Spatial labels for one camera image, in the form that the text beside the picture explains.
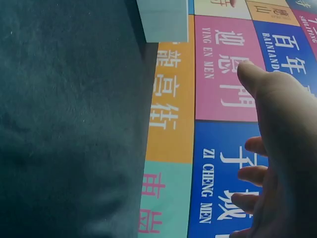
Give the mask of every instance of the colorful tiles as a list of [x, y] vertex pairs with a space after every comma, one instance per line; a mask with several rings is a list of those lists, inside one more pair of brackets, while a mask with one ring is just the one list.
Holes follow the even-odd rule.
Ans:
[[195, 23], [196, 119], [257, 121], [254, 100], [237, 77], [241, 61], [264, 68], [252, 21], [195, 16]]
[[237, 173], [267, 158], [244, 149], [260, 133], [237, 66], [287, 72], [317, 93], [317, 3], [287, 2], [189, 0], [189, 42], [159, 44], [140, 238], [229, 238], [251, 226], [231, 195], [260, 194]]

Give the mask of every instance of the hand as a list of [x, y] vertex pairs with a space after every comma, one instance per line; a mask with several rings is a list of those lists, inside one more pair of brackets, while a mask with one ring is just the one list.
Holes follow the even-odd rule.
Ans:
[[293, 76], [250, 62], [239, 64], [238, 77], [255, 98], [262, 135], [245, 147], [268, 156], [269, 167], [239, 171], [239, 179], [263, 186], [263, 193], [232, 196], [254, 220], [230, 238], [317, 237], [317, 100]]
[[230, 0], [230, 4], [232, 7], [234, 7], [236, 5], [236, 0]]

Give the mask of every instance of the mint green tile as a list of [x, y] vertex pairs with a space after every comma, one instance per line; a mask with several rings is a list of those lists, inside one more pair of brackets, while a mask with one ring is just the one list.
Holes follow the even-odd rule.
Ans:
[[[148, 222], [147, 212], [141, 213], [141, 217], [146, 218], [141, 220], [145, 226], [139, 226], [139, 230], [148, 233], [139, 232], [139, 238], [186, 238], [192, 165], [146, 161], [143, 183], [146, 182], [147, 175], [154, 175], [157, 176], [155, 179], [155, 184], [157, 184], [159, 174], [161, 174], [159, 197], [157, 187], [154, 190], [151, 187], [148, 188], [148, 192], [152, 192], [152, 195], [142, 195], [141, 209], [151, 210], [151, 213]], [[149, 179], [149, 183], [153, 183], [153, 178]], [[161, 213], [161, 215], [154, 216], [154, 221], [162, 222], [162, 224], [154, 222], [151, 230], [153, 212]]]

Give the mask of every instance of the dark teal fabric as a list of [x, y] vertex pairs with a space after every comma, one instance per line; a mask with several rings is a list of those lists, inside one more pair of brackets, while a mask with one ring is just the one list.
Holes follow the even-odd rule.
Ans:
[[157, 44], [134, 0], [0, 0], [0, 238], [135, 238]]

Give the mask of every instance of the pink tile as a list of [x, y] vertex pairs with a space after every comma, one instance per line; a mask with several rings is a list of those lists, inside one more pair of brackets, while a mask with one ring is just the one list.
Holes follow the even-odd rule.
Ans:
[[195, 16], [196, 119], [257, 121], [254, 100], [236, 68], [249, 59], [265, 68], [251, 20]]
[[293, 12], [299, 24], [301, 25], [317, 59], [317, 15], [294, 9]]

